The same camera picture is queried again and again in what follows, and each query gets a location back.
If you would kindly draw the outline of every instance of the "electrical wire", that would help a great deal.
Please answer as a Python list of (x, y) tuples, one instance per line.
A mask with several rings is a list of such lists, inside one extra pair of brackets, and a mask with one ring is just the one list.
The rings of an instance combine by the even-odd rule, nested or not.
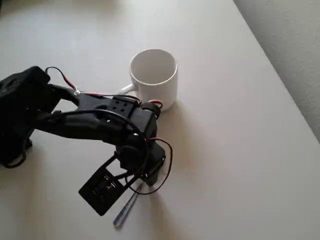
[(152, 100), (148, 101), (148, 103), (160, 105), (159, 106), (160, 109), (162, 109), (164, 107), (164, 103), (161, 100), (152, 99)]
[(57, 113), (57, 114), (51, 114), (49, 116), (45, 116), (43, 118), (41, 118), (39, 121), (49, 121), (52, 119), (59, 119), (59, 118), (64, 118), (66, 116), (74, 116), (74, 115), (82, 115), (82, 114), (94, 114), (94, 113), (100, 113), (100, 114), (108, 114), (110, 116), (115, 116), (116, 118), (124, 121), (126, 124), (128, 124), (133, 131), (138, 135), (138, 137), (140, 138), (140, 140), (143, 140), (143, 143), (145, 145), (145, 157), (144, 157), (144, 161), (141, 164), (141, 166), (139, 167), (139, 169), (136, 171), (135, 174), (140, 173), (143, 171), (143, 168), (145, 167), (147, 160), (148, 160), (148, 144), (147, 144), (147, 140), (144, 138), (144, 136), (142, 135), (142, 132), (140, 131), (140, 129), (132, 122), (130, 121), (128, 118), (113, 112), (113, 111), (109, 111), (109, 110), (104, 110), (104, 109), (92, 109), (92, 110), (79, 110), (79, 111), (66, 111), (66, 112), (61, 112), (61, 113)]
[(109, 93), (99, 93), (99, 92), (84, 92), (84, 91), (80, 91), (76, 85), (72, 84), (67, 77), (64, 75), (64, 73), (57, 67), (55, 66), (49, 66), (47, 67), (44, 71), (47, 74), (49, 69), (56, 69), (60, 72), (60, 74), (63, 77), (63, 80), (65, 81), (66, 84), (69, 85), (69, 87), (71, 87), (74, 90), (74, 94), (75, 95), (79, 95), (79, 94), (87, 94), (90, 96), (96, 96), (96, 97), (113, 97), (113, 96), (120, 96), (120, 97), (125, 97), (128, 99), (134, 99), (138, 101), (139, 106), (141, 105), (141, 100), (135, 96), (130, 96), (130, 95), (122, 95), (122, 94), (109, 94)]
[[(42, 117), (37, 121), (37, 123), (45, 122), (45, 121), (49, 121), (49, 120), (53, 120), (53, 119), (60, 119), (60, 118), (66, 117), (66, 116), (74, 116), (74, 115), (82, 115), (82, 114), (94, 114), (94, 113), (100, 113), (100, 114), (104, 113), (104, 114), (108, 114), (110, 116), (114, 116), (114, 117), (116, 117), (118, 119), (123, 120), (126, 124), (128, 124), (133, 129), (133, 131), (138, 135), (140, 140), (143, 140), (143, 143), (145, 145), (145, 157), (144, 157), (144, 161), (143, 161), (142, 165), (136, 171), (137, 173), (142, 172), (143, 168), (145, 167), (145, 165), (147, 163), (147, 160), (148, 160), (148, 144), (147, 144), (147, 140), (142, 135), (142, 132), (140, 131), (140, 129), (132, 121), (130, 121), (126, 117), (124, 117), (124, 116), (122, 116), (122, 115), (120, 115), (120, 114), (118, 114), (116, 112), (109, 111), (109, 110), (104, 110), (104, 109), (66, 111), (66, 112), (51, 114), (49, 116)], [(19, 160), (18, 163), (15, 163), (13, 165), (7, 165), (7, 164), (4, 165), (6, 168), (8, 168), (8, 169), (16, 168), (16, 167), (20, 166), (27, 159), (26, 146), (27, 146), (27, 141), (28, 141), (29, 136), (30, 136), (30, 134), (27, 134), (26, 137), (22, 141), (22, 147), (21, 147), (22, 157), (21, 157), (21, 160)]]
[(17, 162), (17, 163), (14, 163), (12, 165), (9, 165), (7, 163), (3, 163), (2, 165), (7, 168), (7, 169), (14, 169), (14, 168), (17, 168), (19, 167), (21, 164), (23, 164), (26, 159), (27, 159), (27, 154), (26, 154), (26, 147), (27, 147), (27, 141), (28, 141), (28, 138), (29, 138), (29, 134), (27, 135), (28, 137), (25, 137), (22, 141), (22, 146), (21, 146), (21, 151), (22, 151), (22, 157), (21, 159)]
[(169, 175), (170, 175), (170, 172), (171, 172), (171, 168), (172, 168), (172, 161), (173, 161), (173, 157), (174, 157), (174, 150), (173, 150), (172, 146), (170, 145), (170, 143), (168, 143), (166, 140), (164, 140), (164, 139), (162, 139), (162, 138), (159, 138), (159, 137), (152, 137), (152, 138), (150, 138), (150, 140), (161, 141), (161, 142), (163, 142), (163, 143), (165, 143), (165, 144), (168, 145), (168, 147), (170, 148), (170, 160), (169, 160), (170, 162), (169, 162), (168, 172), (167, 172), (167, 174), (166, 174), (163, 182), (162, 182), (162, 183), (160, 184), (160, 186), (158, 186), (155, 190), (152, 190), (152, 191), (150, 191), (150, 192), (139, 192), (139, 191), (133, 189), (131, 186), (129, 186), (129, 188), (130, 188), (133, 192), (135, 192), (136, 194), (139, 194), (139, 195), (150, 195), (150, 194), (153, 194), (153, 193), (155, 193), (156, 191), (158, 191), (158, 190), (165, 184), (165, 182), (167, 181), (167, 179), (168, 179), (168, 177), (169, 177)]
[(48, 70), (49, 70), (49, 69), (56, 69), (56, 70), (58, 70), (58, 71), (61, 73), (61, 75), (62, 75), (63, 80), (65, 81), (65, 83), (68, 84), (72, 89), (74, 89), (74, 90), (76, 90), (76, 91), (78, 90), (77, 87), (76, 87), (75, 85), (73, 85), (73, 84), (66, 78), (66, 76), (64, 75), (64, 73), (63, 73), (59, 68), (57, 68), (57, 67), (55, 67), (55, 66), (49, 66), (49, 67), (47, 67), (47, 68), (44, 70), (46, 74), (48, 74)]

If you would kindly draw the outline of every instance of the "table surface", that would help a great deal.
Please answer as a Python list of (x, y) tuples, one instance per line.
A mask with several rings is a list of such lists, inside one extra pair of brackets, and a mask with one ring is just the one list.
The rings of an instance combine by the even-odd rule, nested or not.
[(2, 7), (1, 79), (57, 66), (82, 90), (115, 93), (134, 54), (161, 48), (178, 61), (179, 89), (159, 120), (172, 174), (138, 198), (121, 231), (112, 221), (129, 190), (103, 217), (78, 194), (114, 147), (36, 131), (27, 161), (0, 169), (0, 239), (319, 239), (319, 143), (232, 0)]

